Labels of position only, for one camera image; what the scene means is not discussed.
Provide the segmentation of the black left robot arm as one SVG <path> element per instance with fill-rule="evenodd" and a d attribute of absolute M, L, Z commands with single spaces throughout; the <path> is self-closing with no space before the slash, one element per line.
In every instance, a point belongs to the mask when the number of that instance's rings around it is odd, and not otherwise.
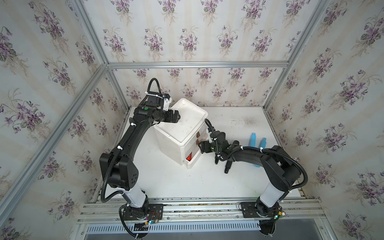
<path fill-rule="evenodd" d="M 116 147 L 99 159 L 103 177 L 102 203 L 121 195 L 127 201 L 125 207 L 145 215 L 149 212 L 148 196 L 137 186 L 139 170 L 134 164 L 134 157 L 150 127 L 162 122 L 176 124 L 180 120 L 179 111 L 169 109 L 171 101 L 171 96 L 161 91 L 159 81 L 151 79 L 146 96 L 129 119 L 129 128 Z"/>

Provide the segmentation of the white plastic drawer cabinet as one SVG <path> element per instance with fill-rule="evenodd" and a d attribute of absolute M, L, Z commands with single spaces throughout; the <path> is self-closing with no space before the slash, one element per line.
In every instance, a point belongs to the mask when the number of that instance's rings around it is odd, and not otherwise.
<path fill-rule="evenodd" d="M 188 135 L 205 123 L 209 114 L 184 98 L 175 103 L 171 109 L 178 110 L 181 118 L 176 124 L 160 123 L 154 126 L 155 133 L 162 153 L 183 166 L 185 164 L 181 159 L 181 148 L 186 144 Z"/>

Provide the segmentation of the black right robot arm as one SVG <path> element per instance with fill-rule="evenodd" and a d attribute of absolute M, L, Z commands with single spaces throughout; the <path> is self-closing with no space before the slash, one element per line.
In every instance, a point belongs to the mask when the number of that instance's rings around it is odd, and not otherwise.
<path fill-rule="evenodd" d="M 227 174 L 234 162 L 244 162 L 264 168 L 269 183 L 255 203 L 256 213 L 260 217 L 277 219 L 282 201 L 293 189 L 308 183 L 305 168 L 291 158 L 282 147 L 256 148 L 242 146 L 238 141 L 229 143 L 224 132 L 217 131 L 208 119 L 208 140 L 199 143 L 201 153 L 215 154 L 215 164 L 225 162 Z"/>

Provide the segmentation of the white bottom drawer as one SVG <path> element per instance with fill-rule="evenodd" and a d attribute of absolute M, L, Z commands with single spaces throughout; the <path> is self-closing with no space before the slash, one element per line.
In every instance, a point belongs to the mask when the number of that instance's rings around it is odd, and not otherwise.
<path fill-rule="evenodd" d="M 201 153 L 199 147 L 195 147 L 190 153 L 192 153 L 192 160 L 190 162 L 188 162 L 186 160 L 187 157 L 183 160 L 183 162 L 187 166 L 188 170 L 190 170 L 197 163 L 197 161 L 200 159 L 200 157 L 202 156 L 202 153 Z"/>

